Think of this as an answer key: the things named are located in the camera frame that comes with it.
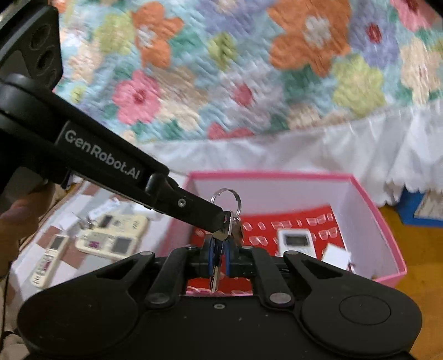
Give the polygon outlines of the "person's left hand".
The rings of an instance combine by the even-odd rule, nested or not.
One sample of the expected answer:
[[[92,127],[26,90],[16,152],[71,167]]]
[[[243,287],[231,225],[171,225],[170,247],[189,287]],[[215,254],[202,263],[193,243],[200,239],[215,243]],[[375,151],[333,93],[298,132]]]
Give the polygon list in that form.
[[[1,214],[1,278],[7,275],[17,258],[20,240],[38,229],[40,218],[53,200],[54,190],[53,184],[42,185]]]

